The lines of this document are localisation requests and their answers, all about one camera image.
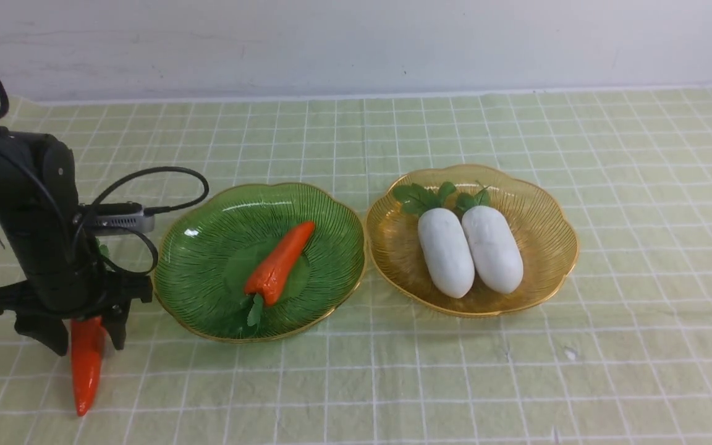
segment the plate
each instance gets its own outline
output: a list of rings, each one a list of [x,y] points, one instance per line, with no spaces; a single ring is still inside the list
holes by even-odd
[[[316,224],[282,296],[255,327],[243,287],[293,226]],[[153,292],[190,332],[229,342],[268,341],[302,332],[358,287],[367,240],[356,212],[303,183],[240,185],[175,221],[159,250]]]
[[[417,234],[418,217],[401,212],[392,196],[398,185],[416,183],[437,190],[451,181],[458,193],[477,193],[487,187],[491,206],[502,212],[523,258],[523,281],[509,295],[487,287],[475,275],[472,289],[462,299],[437,290],[427,271]],[[444,206],[455,208],[456,193]],[[579,258],[579,237],[554,197],[525,180],[478,164],[410,172],[390,186],[370,206],[367,236],[376,269],[401,293],[447,315],[479,318],[528,309],[550,299]]]

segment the orange carrot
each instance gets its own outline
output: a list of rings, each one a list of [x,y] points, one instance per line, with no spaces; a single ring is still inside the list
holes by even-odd
[[[290,271],[302,255],[314,230],[313,221],[302,222],[290,229],[280,240],[279,245],[249,276],[244,286],[244,293],[262,295],[266,307],[274,306],[282,295]]]
[[[101,361],[104,354],[104,328],[101,317],[85,321],[70,321],[70,367],[73,370],[73,395],[79,417],[95,402],[101,381]]]

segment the artificial vegetable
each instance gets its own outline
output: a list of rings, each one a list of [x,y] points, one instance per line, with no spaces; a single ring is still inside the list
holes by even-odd
[[[457,215],[444,208],[455,191],[452,182],[443,183],[437,192],[411,184],[395,187],[392,195],[403,203],[402,211],[419,215],[419,244],[433,284],[444,295],[460,299],[474,284],[475,268]]]
[[[95,402],[101,381],[101,361],[104,354],[105,329],[101,317],[85,321],[70,321],[70,367],[73,371],[73,395],[79,417]]]
[[[279,301],[287,278],[314,230],[313,221],[302,222],[290,229],[246,280],[244,293],[254,298],[254,306],[248,316],[249,326],[259,322],[263,306],[272,307]]]
[[[457,208],[464,212],[460,224],[477,275],[492,290],[500,294],[513,293],[523,279],[523,259],[507,219],[490,206],[487,189],[474,197],[461,193]]]

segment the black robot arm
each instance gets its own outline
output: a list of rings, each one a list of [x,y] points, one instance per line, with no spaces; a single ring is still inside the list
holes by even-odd
[[[0,118],[8,101],[0,82]],[[142,208],[138,203],[102,201],[128,180],[155,172],[184,172],[203,183],[190,203]],[[101,316],[116,349],[125,344],[132,299],[150,302],[148,274],[158,251],[146,236],[156,213],[196,205],[209,188],[198,172],[156,167],[116,181],[88,206],[79,205],[73,151],[52,135],[10,132],[0,126],[0,225],[25,274],[25,281],[0,287],[0,315],[16,315],[15,329],[59,355],[68,349],[64,321]],[[136,234],[150,248],[153,266],[143,273],[115,265],[98,248],[96,236]]]

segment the grid pattern tablecloth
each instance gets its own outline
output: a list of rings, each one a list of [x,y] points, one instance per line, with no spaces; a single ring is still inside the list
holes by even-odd
[[[269,344],[200,340],[136,304],[83,419],[67,358],[0,316],[0,444],[712,445],[712,90],[19,100],[8,124],[74,149],[85,202],[128,172],[178,164],[212,192],[302,180],[364,215],[410,170],[497,166],[559,200],[582,253],[551,301],[498,319],[437,315],[372,269],[327,321]],[[109,201],[199,191],[156,176]],[[155,242],[176,217],[158,221]],[[138,240],[106,242],[122,265],[149,264]],[[0,285],[17,279],[0,248]]]

